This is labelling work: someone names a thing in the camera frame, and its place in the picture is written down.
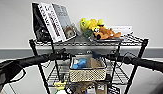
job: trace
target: white wall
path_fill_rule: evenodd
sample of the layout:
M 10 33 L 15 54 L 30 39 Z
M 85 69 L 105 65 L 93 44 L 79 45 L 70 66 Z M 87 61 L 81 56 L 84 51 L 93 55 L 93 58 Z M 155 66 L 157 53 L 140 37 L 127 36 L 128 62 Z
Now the white wall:
M 134 35 L 148 38 L 148 47 L 163 47 L 163 0 L 0 0 L 0 48 L 29 48 L 35 38 L 32 2 L 66 6 L 71 22 L 79 28 L 85 17 L 103 19 L 108 26 L 133 26 Z

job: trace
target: magazine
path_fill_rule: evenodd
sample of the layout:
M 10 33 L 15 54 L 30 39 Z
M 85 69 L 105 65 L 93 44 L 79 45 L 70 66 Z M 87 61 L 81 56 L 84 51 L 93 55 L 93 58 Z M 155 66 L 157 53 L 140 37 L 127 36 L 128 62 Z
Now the magazine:
M 53 42 L 58 42 L 61 41 L 61 36 L 60 36 L 60 32 L 58 31 L 58 28 L 56 27 L 54 21 L 53 21 L 53 14 L 50 11 L 50 4 L 46 4 L 46 3 L 40 3 L 38 5 L 38 8 L 40 10 L 40 13 L 43 17 L 43 20 L 46 24 L 46 27 L 51 35 L 51 38 L 53 40 Z
M 57 4 L 52 4 L 52 6 L 55 10 L 55 13 L 59 19 L 59 22 L 65 34 L 65 38 L 66 38 L 65 41 L 74 38 L 76 36 L 76 32 L 71 24 L 70 18 L 67 13 L 67 9 L 64 6 L 57 5 Z
M 54 42 L 65 42 L 76 36 L 64 6 L 40 3 L 38 7 Z

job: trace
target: woven basket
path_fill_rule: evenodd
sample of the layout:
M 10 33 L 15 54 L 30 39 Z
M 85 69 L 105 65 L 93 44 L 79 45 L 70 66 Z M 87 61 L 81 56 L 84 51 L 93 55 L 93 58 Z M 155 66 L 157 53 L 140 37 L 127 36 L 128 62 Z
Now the woven basket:
M 76 55 L 74 59 L 79 58 L 90 58 L 91 55 Z M 82 69 L 72 69 L 72 65 L 74 62 L 71 63 L 69 74 L 70 80 L 72 82 L 80 82 L 80 81 L 95 81 L 95 80 L 105 80 L 106 77 L 106 64 L 102 60 L 102 67 L 99 68 L 82 68 Z

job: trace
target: metal wire shelf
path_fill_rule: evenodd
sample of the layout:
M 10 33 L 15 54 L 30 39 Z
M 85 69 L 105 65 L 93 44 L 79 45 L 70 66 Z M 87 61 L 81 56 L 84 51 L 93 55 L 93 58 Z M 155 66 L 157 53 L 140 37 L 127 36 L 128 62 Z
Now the metal wire shelf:
M 105 43 L 90 41 L 90 39 L 82 35 L 76 36 L 67 42 L 56 42 L 54 43 L 54 46 L 141 46 L 143 39 L 135 37 L 132 34 L 133 33 L 121 36 L 123 41 Z M 37 46 L 51 46 L 51 42 L 43 43 L 35 40 L 35 43 Z
M 64 80 L 68 81 L 67 84 L 77 83 L 77 82 L 71 82 L 69 79 L 69 64 L 59 64 L 58 69 L 59 69 L 60 75 L 65 74 Z M 113 64 L 112 64 L 112 62 L 107 61 L 107 74 L 111 74 L 112 71 L 113 71 Z M 127 85 L 128 79 L 129 78 L 126 75 L 126 73 L 117 64 L 117 66 L 115 68 L 112 84 L 113 85 Z M 53 67 L 52 71 L 50 72 L 50 74 L 47 78 L 47 82 L 48 82 L 48 87 L 56 87 L 56 85 L 54 85 L 54 83 L 59 82 L 59 79 L 57 76 L 57 69 L 55 66 Z

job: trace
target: blue item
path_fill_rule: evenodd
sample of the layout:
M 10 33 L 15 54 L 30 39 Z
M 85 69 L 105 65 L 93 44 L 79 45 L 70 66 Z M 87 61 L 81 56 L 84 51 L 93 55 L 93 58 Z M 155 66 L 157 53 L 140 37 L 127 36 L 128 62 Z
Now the blue item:
M 79 63 L 73 64 L 73 69 L 86 68 L 86 61 L 87 61 L 87 59 L 80 58 L 80 59 L 78 59 L 78 61 L 79 61 Z
M 73 64 L 73 69 L 77 69 L 78 65 L 77 64 Z

